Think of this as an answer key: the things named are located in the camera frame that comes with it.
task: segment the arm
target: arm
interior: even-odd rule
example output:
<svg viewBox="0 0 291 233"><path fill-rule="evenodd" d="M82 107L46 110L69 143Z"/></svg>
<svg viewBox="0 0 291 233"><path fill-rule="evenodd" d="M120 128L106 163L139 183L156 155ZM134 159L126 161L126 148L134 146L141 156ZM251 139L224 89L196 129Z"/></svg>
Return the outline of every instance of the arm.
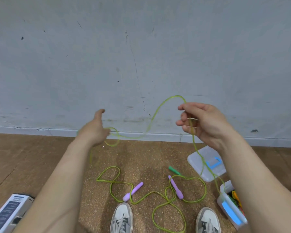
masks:
<svg viewBox="0 0 291 233"><path fill-rule="evenodd" d="M83 175L92 146L102 143L110 130L103 129L98 110L68 146L15 233L73 233L78 221Z"/></svg>
<svg viewBox="0 0 291 233"><path fill-rule="evenodd" d="M291 192L268 170L244 138L214 106L186 103L177 121L185 132L194 134L217 150L241 199L252 232L291 232ZM193 129L188 118L194 118Z"/></svg>

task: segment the wooden floor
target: wooden floor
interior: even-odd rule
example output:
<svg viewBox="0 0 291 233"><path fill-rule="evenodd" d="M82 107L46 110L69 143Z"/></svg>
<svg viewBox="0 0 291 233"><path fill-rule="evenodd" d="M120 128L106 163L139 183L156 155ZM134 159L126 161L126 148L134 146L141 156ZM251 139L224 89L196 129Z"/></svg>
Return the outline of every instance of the wooden floor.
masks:
<svg viewBox="0 0 291 233"><path fill-rule="evenodd" d="M61 159L73 138L0 134L0 207L12 193L37 196L42 186ZM144 186L134 195L139 199L147 192L163 192L168 185L168 166L171 165L185 176L196 176L186 158L194 152L192 144L121 141L114 148L101 145L94 148L94 158L85 173L82 193L80 226L90 233L109 231L110 221L117 202L109 194L109 185L97 183L97 176L109 166L121 169L119 180ZM291 148L254 147L254 150L280 180L291 191ZM110 171L104 178L115 175ZM179 181L184 196L189 200L200 198L204 189L198 182ZM114 186L114 194L121 198L129 191L128 186ZM195 220L202 207L213 208L220 219L223 233L235 232L234 227L216 204L218 193L214 183L207 184L206 198L196 204L177 200L175 204L183 212L187 231L195 232ZM147 197L133 205L134 233L161 232L152 222L152 211L163 199L158 195ZM155 215L157 223L173 231L181 231L183 222L174 208L160 208Z"/></svg>

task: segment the blue handle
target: blue handle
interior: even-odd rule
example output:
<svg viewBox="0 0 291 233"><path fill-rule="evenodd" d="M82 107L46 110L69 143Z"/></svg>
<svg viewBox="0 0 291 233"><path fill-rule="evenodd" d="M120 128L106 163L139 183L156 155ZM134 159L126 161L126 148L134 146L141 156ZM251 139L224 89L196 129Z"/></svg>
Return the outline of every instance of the blue handle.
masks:
<svg viewBox="0 0 291 233"><path fill-rule="evenodd" d="M215 168L216 166L220 165L222 163L222 160L219 158L219 157L214 157L218 162L216 162L214 165L210 166L209 162L206 161L206 164L207 166L210 168L210 169L213 169Z"/></svg>
<svg viewBox="0 0 291 233"><path fill-rule="evenodd" d="M237 217L237 215L234 213L234 211L231 209L226 201L222 203L222 206L226 211L227 215L229 215L229 217L233 220L233 222L235 222L237 225L242 224L242 221Z"/></svg>

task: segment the shoe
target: shoe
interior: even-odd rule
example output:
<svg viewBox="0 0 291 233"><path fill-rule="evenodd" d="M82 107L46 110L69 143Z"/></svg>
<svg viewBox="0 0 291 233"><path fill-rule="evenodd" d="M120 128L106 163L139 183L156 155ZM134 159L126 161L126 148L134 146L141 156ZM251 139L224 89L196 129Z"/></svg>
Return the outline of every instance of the shoe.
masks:
<svg viewBox="0 0 291 233"><path fill-rule="evenodd" d="M128 203L120 203L113 213L110 233L132 233L133 223L132 208Z"/></svg>
<svg viewBox="0 0 291 233"><path fill-rule="evenodd" d="M221 233L218 216L211 208L202 208L196 219L196 233Z"/></svg>

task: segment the hand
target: hand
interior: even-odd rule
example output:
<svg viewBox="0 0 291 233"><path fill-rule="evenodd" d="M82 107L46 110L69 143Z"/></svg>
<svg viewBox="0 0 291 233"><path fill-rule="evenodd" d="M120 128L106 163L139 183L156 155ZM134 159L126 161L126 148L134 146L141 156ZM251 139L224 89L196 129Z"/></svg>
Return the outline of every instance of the hand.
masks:
<svg viewBox="0 0 291 233"><path fill-rule="evenodd" d="M75 140L85 143L90 147L101 144L110 133L110 129L102 127L101 117L104 112L104 109L98 110L95 113L94 119L79 130Z"/></svg>
<svg viewBox="0 0 291 233"><path fill-rule="evenodd" d="M184 112L176 124L217 151L222 149L226 137L237 134L225 116L213 105L189 102L178 106L178 110ZM188 118L193 118L193 127Z"/></svg>

